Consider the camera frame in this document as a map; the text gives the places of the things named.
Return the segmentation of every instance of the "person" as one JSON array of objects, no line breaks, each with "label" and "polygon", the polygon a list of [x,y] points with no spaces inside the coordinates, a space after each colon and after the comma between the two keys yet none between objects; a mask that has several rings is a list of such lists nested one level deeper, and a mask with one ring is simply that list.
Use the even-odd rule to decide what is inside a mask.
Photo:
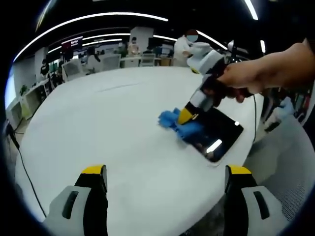
[{"label": "person", "polygon": [[150,46],[148,46],[148,47],[147,47],[147,50],[145,50],[145,51],[143,52],[143,54],[150,54],[150,53],[152,53],[152,48],[151,48]]},{"label": "person", "polygon": [[130,56],[134,56],[134,55],[137,55],[139,53],[140,53],[140,51],[139,51],[139,45],[137,44],[137,38],[133,37],[131,39],[131,42],[128,45],[128,54]]},{"label": "person", "polygon": [[42,66],[40,68],[40,74],[43,76],[43,78],[46,78],[46,75],[48,74],[48,72],[49,72],[49,64],[47,60],[44,59],[42,61]]},{"label": "person", "polygon": [[187,57],[191,55],[190,47],[193,43],[187,39],[187,35],[184,34],[178,38],[174,44],[174,61],[173,66],[187,67]]},{"label": "person", "polygon": [[287,93],[284,89],[279,92],[279,99],[281,100],[280,105],[276,107],[268,119],[265,121],[265,130],[273,123],[280,123],[285,120],[289,115],[294,114],[294,107],[291,101],[291,98],[287,96]]},{"label": "person", "polygon": [[160,57],[162,55],[162,44],[158,44],[153,48],[152,53],[156,55],[156,57]]},{"label": "person", "polygon": [[88,54],[88,62],[86,65],[86,68],[91,73],[97,73],[101,71],[101,62],[98,58],[98,55],[95,54],[95,49],[93,47],[88,48],[87,50]]},{"label": "person", "polygon": [[67,49],[63,54],[63,59],[65,62],[71,61],[73,58],[73,50],[71,48]]},{"label": "person", "polygon": [[63,70],[62,70],[62,61],[59,62],[59,66],[57,68],[56,73],[53,72],[51,76],[51,81],[53,83],[54,88],[61,85],[63,82]]},{"label": "person", "polygon": [[[307,84],[315,77],[314,51],[314,47],[304,40],[303,43],[295,43],[283,52],[230,64],[218,81],[234,88],[233,97],[239,103],[245,99],[242,88],[256,94],[268,88],[292,88]],[[215,91],[205,89],[204,92],[213,95]]]},{"label": "person", "polygon": [[122,58],[126,57],[128,54],[127,50],[127,43],[126,42],[120,42],[118,44],[118,54],[122,55]]}]

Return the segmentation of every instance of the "floor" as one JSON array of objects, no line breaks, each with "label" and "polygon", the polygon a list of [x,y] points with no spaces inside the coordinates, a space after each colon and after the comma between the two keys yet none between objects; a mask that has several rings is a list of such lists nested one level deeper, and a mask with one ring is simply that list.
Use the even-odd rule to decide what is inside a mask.
[{"label": "floor", "polygon": [[[22,120],[18,129],[16,130],[16,139],[18,143],[21,143],[23,135],[27,129],[31,119]],[[259,141],[266,135],[264,131],[264,125],[259,123],[258,130],[256,132],[255,142]],[[12,177],[15,173],[15,163],[18,156],[18,151],[13,142],[8,139],[6,141],[7,161]],[[209,211],[199,222],[197,222],[191,229],[186,231],[180,236],[221,236],[224,230],[224,213],[223,213],[224,198],[222,198],[215,207]]]},{"label": "floor", "polygon": [[[29,119],[29,120],[23,119],[21,121],[20,125],[18,126],[17,130],[15,131],[15,137],[16,137],[16,140],[19,144],[21,144],[23,135],[26,131],[26,128],[29,125],[30,120],[31,119]],[[7,138],[7,140],[5,140],[4,147],[5,147],[5,153],[6,153],[6,159],[7,159],[9,172],[11,173],[12,177],[14,178],[16,158],[19,156],[18,150],[10,138]]]}]

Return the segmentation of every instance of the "chair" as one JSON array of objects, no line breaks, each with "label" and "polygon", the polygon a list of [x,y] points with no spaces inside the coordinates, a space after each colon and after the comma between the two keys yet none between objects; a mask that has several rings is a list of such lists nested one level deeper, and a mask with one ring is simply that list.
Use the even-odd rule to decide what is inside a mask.
[{"label": "chair", "polygon": [[315,152],[294,116],[256,142],[244,166],[258,185],[265,186],[282,203],[288,221],[294,219],[315,183]]},{"label": "chair", "polygon": [[140,67],[142,66],[154,66],[155,54],[142,54],[140,60]]},{"label": "chair", "polygon": [[85,76],[82,64],[79,59],[73,59],[62,65],[63,71],[65,73],[65,81],[71,81],[76,78]]},{"label": "chair", "polygon": [[120,68],[120,54],[105,54],[100,57],[102,63],[102,71],[114,70]]}]

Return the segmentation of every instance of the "smartphone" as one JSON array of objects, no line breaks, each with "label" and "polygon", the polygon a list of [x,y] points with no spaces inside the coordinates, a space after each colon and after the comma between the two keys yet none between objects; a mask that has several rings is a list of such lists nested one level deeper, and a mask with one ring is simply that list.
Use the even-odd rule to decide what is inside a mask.
[{"label": "smartphone", "polygon": [[195,121],[203,125],[202,131],[185,139],[193,145],[207,160],[218,163],[243,132],[238,121],[211,108],[208,112],[199,113]]}]

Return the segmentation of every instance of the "white tabletop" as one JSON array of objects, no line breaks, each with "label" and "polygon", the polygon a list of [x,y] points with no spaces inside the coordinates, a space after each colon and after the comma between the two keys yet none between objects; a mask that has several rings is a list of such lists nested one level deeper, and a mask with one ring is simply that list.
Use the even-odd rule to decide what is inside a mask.
[{"label": "white tabletop", "polygon": [[[253,98],[243,104],[222,101],[219,109],[244,131],[217,167],[158,125],[162,111],[185,106],[201,79],[188,68],[137,67],[58,86],[21,143],[46,213],[83,169],[105,164],[110,236],[178,236],[200,220],[223,195],[225,165],[242,165],[254,138]],[[256,95],[256,102],[259,121],[262,96]],[[43,220],[19,158],[16,180],[33,214]]]}]

